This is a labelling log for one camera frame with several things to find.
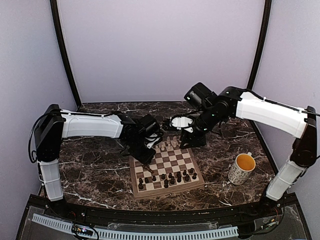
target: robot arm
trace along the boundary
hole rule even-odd
[[[316,162],[317,122],[313,107],[308,106],[306,110],[291,107],[231,86],[216,95],[202,83],[193,86],[184,98],[202,113],[197,118],[177,116],[170,119],[171,127],[182,129],[181,148],[204,146],[206,133],[217,123],[235,117],[278,128],[296,138],[291,156],[266,189],[265,197],[270,200],[279,200]]]
[[[152,148],[161,142],[160,126],[151,115],[131,119],[121,112],[91,114],[61,110],[52,104],[33,131],[35,152],[47,196],[50,201],[63,199],[58,159],[62,140],[74,136],[101,136],[120,139],[127,151],[143,164],[156,154]]]

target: marble tabletop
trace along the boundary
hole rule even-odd
[[[151,114],[165,118],[193,111],[186,102],[87,103],[79,112],[126,112],[132,118]],[[207,134],[207,145],[193,148],[205,186],[177,194],[136,200],[132,192],[127,156],[117,139],[72,137],[61,145],[59,168],[65,198],[70,203],[117,210],[181,211],[236,206],[257,202],[274,177],[264,150],[247,120],[230,119],[221,126],[223,136]],[[165,132],[167,136],[179,132]],[[240,186],[228,180],[228,170],[240,153],[251,152],[256,169]]]

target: black chess piece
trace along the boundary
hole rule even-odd
[[[164,180],[164,187],[167,189],[169,187],[168,179]]]
[[[175,184],[175,177],[174,176],[171,177],[170,183]]]

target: wall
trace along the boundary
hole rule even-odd
[[[181,101],[247,86],[264,0],[58,0],[82,102]]]
[[[60,57],[49,0],[0,1],[0,234],[15,239],[37,166],[27,142],[35,120],[52,103],[75,110]]]
[[[272,2],[255,92],[296,107],[310,105],[320,112],[319,13],[318,0]],[[281,167],[291,154],[294,138],[265,125],[259,124],[259,128],[277,166]],[[313,239],[320,239],[319,171],[318,161],[291,189],[298,196]]]

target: mug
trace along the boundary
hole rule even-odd
[[[234,185],[243,184],[256,167],[256,161],[252,153],[241,153],[236,156],[232,167],[229,170],[228,178]]]

